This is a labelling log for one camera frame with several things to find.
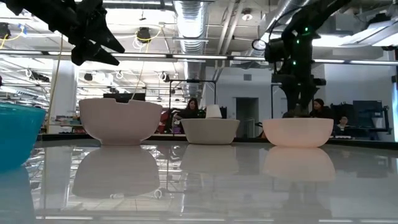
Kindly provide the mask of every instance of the teal bowl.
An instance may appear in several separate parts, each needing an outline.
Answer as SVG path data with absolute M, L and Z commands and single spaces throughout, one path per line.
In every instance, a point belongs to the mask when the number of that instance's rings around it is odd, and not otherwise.
M 0 103 L 0 153 L 7 158 L 0 170 L 19 167 L 29 158 L 44 117 L 40 108 Z

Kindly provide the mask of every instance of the cable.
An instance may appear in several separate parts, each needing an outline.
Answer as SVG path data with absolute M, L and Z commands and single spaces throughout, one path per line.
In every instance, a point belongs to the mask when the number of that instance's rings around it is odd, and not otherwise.
M 55 77 L 54 77 L 54 84 L 53 88 L 51 88 L 51 94 L 50 94 L 50 105 L 49 105 L 49 115 L 47 117 L 47 123 L 45 124 L 47 128 L 47 134 L 49 133 L 50 129 L 50 119 L 51 119 L 51 108 L 52 108 L 52 103 L 54 102 L 54 93 L 55 93 L 55 88 L 57 87 L 57 80 L 58 80 L 58 72 L 60 70 L 60 63 L 61 63 L 61 56 L 62 56 L 62 50 L 63 50 L 63 35 L 61 35 L 61 48 L 60 48 L 60 53 L 58 55 L 58 63 L 57 63 L 57 70 L 55 72 Z
M 16 40 L 16 39 L 18 39 L 23 33 L 24 33 L 24 28 L 21 28 L 21 32 L 18 34 L 18 36 L 14 37 L 14 38 L 11 38 L 11 39 L 7 39 L 8 34 L 6 34 L 6 35 L 4 36 L 4 39 L 0 39 L 0 40 L 2 40 L 2 43 L 1 43 L 1 45 L 0 45 L 0 49 L 2 49 L 2 48 L 4 47 L 4 44 L 6 43 L 6 41 Z
M 149 48 L 149 43 L 147 44 L 147 49 L 145 50 L 145 53 L 148 53 L 148 48 Z M 137 82 L 136 88 L 134 89 L 134 93 L 132 94 L 132 97 L 131 97 L 132 100 L 134 99 L 134 96 L 136 95 L 136 91 L 137 91 L 139 82 L 140 82 L 140 80 L 141 80 L 142 73 L 143 73 L 143 71 L 144 71 L 144 65 L 145 65 L 145 62 L 142 63 L 141 73 L 139 74 L 138 82 Z
M 0 39 L 0 40 L 2 40 L 2 41 L 12 41 L 12 40 L 16 40 L 16 39 L 18 39 L 23 33 L 24 33 L 24 29 L 21 28 L 21 33 L 19 33 L 18 36 L 14 37 L 14 38 L 11 38 L 11 39 L 7 39 L 7 35 L 6 35 L 6 36 L 4 37 L 4 39 Z
M 1 46 L 0 46 L 0 49 L 2 49 L 4 47 L 4 43 L 6 42 L 7 37 L 8 37 L 8 34 L 6 34 L 4 36 L 4 39 L 2 40 L 2 43 L 1 43 Z
M 155 39 L 156 37 L 159 36 L 160 32 L 162 32 L 162 29 L 163 29 L 163 27 L 161 27 L 161 28 L 159 29 L 158 33 L 157 33 L 154 37 L 151 37 L 151 38 L 148 38 L 148 39 L 142 39 L 142 38 L 139 38 L 139 37 L 136 37 L 136 38 L 139 39 L 139 40 L 142 40 L 142 41 L 150 41 L 150 40 L 153 40 L 153 39 Z

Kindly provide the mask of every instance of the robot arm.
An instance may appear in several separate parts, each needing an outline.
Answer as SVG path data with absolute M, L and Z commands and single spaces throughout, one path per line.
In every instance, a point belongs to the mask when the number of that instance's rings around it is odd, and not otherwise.
M 119 65 L 102 45 L 124 53 L 123 46 L 106 25 L 106 10 L 102 0 L 0 0 L 18 15 L 27 10 L 49 25 L 52 32 L 59 31 L 75 45 L 72 62 L 81 65 L 87 60 Z
M 266 60 L 270 63 L 283 62 L 282 68 L 274 71 L 273 78 L 278 78 L 282 83 L 281 89 L 286 94 L 288 110 L 299 111 L 297 116 L 308 113 L 308 105 L 318 91 L 311 75 L 312 40 L 320 38 L 316 31 L 334 12 L 349 2 L 350 0 L 319 0 L 301 7 L 293 15 L 281 38 L 272 39 L 266 44 Z

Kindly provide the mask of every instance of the table surface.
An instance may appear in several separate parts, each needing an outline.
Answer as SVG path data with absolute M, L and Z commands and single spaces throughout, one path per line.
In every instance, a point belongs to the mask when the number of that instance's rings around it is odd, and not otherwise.
M 398 223 L 397 158 L 331 145 L 38 142 L 0 173 L 0 223 Z

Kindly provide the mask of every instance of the ceiling duct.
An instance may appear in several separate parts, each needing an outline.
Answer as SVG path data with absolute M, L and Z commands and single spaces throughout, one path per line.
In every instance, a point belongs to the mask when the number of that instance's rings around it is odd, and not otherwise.
M 200 1 L 174 1 L 175 12 L 177 13 L 177 27 L 179 36 L 191 38 L 189 41 L 180 41 L 181 49 L 184 54 L 202 55 L 204 54 L 205 43 L 200 41 L 205 37 L 205 23 L 207 18 L 206 2 Z M 202 79 L 201 63 L 184 62 L 185 79 Z M 198 98 L 197 85 L 189 85 L 185 92 L 185 97 Z

